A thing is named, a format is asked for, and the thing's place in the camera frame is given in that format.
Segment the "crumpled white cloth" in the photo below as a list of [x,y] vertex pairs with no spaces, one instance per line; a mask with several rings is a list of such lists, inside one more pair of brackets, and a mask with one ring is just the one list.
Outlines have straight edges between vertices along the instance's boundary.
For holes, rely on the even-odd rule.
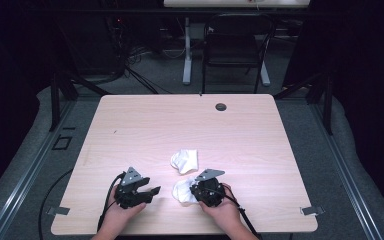
[[171,157],[171,166],[177,168],[180,174],[198,170],[198,151],[181,149]]
[[178,181],[173,187],[173,197],[181,203],[197,203],[198,201],[190,190],[190,187],[196,183],[195,177]]

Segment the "gray carpet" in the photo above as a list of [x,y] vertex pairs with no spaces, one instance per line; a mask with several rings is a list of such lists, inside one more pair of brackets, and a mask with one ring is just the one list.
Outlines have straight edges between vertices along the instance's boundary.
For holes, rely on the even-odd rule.
[[[270,87],[260,87],[259,93],[275,94],[281,90],[281,83],[292,50],[293,44],[291,43],[280,40],[271,42],[266,66],[272,84]],[[198,94],[201,88],[199,50],[194,51],[193,57],[192,79],[188,86],[182,84],[183,57],[169,58],[164,54],[144,54],[141,56],[141,61],[137,61],[131,67],[157,84],[158,87],[154,86],[160,93]],[[131,76],[99,86],[114,94],[150,94],[149,90]],[[66,109],[71,111],[67,118],[63,119],[57,133],[57,135],[72,137],[69,147],[67,150],[49,150],[44,154],[44,163],[40,166],[34,183],[29,186],[28,194],[25,198],[20,199],[21,206],[14,210],[14,215],[11,215],[14,218],[9,219],[8,224],[5,225],[8,228],[2,229],[3,239],[39,238],[38,214],[41,202],[50,186],[74,166],[99,101],[96,94],[83,86],[77,86],[77,89],[81,97],[73,104],[66,103]],[[324,207],[326,213],[317,217],[319,228],[315,232],[294,234],[294,239],[367,239],[338,175],[334,156],[324,138],[323,129],[317,124],[318,116],[314,114],[312,106],[307,105],[302,99],[305,92],[302,90],[294,94],[293,98],[279,100],[277,106],[310,201],[315,206]],[[43,150],[42,144],[49,138],[47,132],[51,120],[49,89],[42,91],[38,97],[41,100],[41,109],[35,124],[0,181],[0,214],[11,197],[13,189],[17,187],[19,179],[37,157],[38,152]],[[337,101],[334,101],[333,110],[334,138],[384,238],[384,199],[358,161],[352,134]],[[69,177],[65,177],[56,185],[46,201],[45,211],[50,206],[59,205],[68,179]],[[52,220],[51,215],[46,213],[42,215],[44,239],[90,238],[90,236],[54,236],[50,233]],[[266,240],[288,239],[289,237],[287,234],[264,234],[263,236]]]

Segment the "table surface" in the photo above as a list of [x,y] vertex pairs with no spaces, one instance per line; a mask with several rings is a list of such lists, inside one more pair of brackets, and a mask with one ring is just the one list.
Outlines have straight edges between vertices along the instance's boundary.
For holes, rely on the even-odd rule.
[[165,7],[306,8],[310,0],[164,0]]
[[[225,111],[215,105],[223,103]],[[180,175],[170,165],[180,149],[198,151],[197,171]],[[232,186],[257,232],[311,232],[314,216],[276,104],[265,94],[109,95],[99,103],[56,215],[56,235],[94,234],[109,185],[132,166],[161,186],[126,235],[218,234],[197,204],[172,197],[176,182],[207,168]]]

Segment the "office chair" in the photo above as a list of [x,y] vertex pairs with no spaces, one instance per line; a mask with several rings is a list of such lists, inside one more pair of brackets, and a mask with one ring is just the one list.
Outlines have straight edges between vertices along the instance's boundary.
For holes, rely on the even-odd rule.
[[254,93],[261,80],[261,68],[274,21],[258,13],[224,13],[205,24],[202,60],[202,93],[205,93],[207,67],[258,69]]

